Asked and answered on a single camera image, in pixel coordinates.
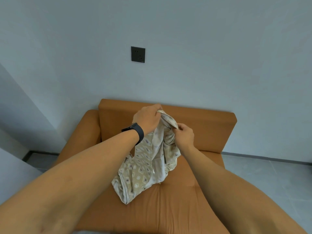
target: forearm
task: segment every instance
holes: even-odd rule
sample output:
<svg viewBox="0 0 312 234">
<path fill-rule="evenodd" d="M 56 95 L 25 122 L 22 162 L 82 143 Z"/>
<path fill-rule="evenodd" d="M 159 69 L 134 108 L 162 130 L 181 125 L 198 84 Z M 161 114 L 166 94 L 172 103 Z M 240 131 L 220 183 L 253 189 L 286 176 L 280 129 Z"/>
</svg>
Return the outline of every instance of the forearm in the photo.
<svg viewBox="0 0 312 234">
<path fill-rule="evenodd" d="M 53 167 L 0 206 L 0 232 L 71 233 L 138 140 L 129 130 Z"/>
<path fill-rule="evenodd" d="M 184 156 L 210 207 L 231 234 L 306 233 L 266 194 L 197 149 L 188 149 Z"/>
</svg>

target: black power outlet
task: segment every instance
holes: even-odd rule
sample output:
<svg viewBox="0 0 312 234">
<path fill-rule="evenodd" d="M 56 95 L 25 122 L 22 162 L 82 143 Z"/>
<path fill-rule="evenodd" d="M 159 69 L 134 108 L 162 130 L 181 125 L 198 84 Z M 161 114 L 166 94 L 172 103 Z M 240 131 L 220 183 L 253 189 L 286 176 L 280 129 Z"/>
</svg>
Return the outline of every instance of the black power outlet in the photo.
<svg viewBox="0 0 312 234">
<path fill-rule="evenodd" d="M 145 48 L 131 47 L 131 61 L 145 63 Z"/>
</svg>

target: floor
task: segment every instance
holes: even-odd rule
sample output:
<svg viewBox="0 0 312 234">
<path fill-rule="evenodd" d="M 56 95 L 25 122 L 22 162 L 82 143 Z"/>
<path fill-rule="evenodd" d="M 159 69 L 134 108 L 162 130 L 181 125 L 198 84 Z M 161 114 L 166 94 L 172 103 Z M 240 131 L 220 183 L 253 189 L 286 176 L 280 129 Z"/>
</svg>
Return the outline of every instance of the floor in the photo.
<svg viewBox="0 0 312 234">
<path fill-rule="evenodd" d="M 258 187 L 312 234 L 312 166 L 222 155 L 225 168 Z M 33 154 L 28 164 L 45 172 L 57 156 Z M 75 232 L 74 234 L 99 234 Z"/>
</svg>

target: person's right arm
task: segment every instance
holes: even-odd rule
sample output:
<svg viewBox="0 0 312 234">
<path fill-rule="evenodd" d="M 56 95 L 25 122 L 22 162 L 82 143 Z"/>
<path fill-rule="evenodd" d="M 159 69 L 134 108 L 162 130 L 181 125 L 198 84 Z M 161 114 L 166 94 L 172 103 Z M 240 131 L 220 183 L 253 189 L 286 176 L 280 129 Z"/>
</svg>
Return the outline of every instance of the person's right arm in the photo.
<svg viewBox="0 0 312 234">
<path fill-rule="evenodd" d="M 193 130 L 174 129 L 175 143 L 189 163 L 210 207 L 231 234 L 306 234 L 258 188 L 220 167 L 194 145 Z"/>
</svg>

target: beige patterned fabric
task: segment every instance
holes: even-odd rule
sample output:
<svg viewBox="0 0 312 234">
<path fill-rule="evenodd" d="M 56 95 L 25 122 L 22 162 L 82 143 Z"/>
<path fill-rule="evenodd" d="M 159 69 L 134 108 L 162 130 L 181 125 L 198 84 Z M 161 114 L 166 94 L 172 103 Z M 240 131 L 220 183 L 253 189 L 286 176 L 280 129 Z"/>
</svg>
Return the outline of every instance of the beige patterned fabric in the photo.
<svg viewBox="0 0 312 234">
<path fill-rule="evenodd" d="M 129 204 L 139 193 L 162 182 L 177 165 L 181 155 L 174 143 L 171 126 L 176 121 L 163 110 L 157 128 L 135 146 L 134 157 L 129 154 L 120 166 L 112 185 L 121 201 Z"/>
</svg>

